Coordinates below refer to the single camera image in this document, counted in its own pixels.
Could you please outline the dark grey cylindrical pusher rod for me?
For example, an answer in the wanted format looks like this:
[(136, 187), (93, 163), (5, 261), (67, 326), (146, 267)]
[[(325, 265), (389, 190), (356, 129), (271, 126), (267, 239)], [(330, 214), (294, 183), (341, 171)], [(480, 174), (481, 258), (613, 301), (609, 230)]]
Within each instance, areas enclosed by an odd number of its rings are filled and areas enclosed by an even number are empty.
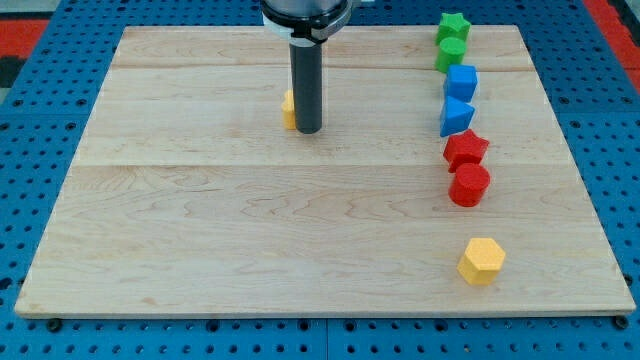
[(322, 46), (290, 46), (296, 129), (313, 134), (322, 128)]

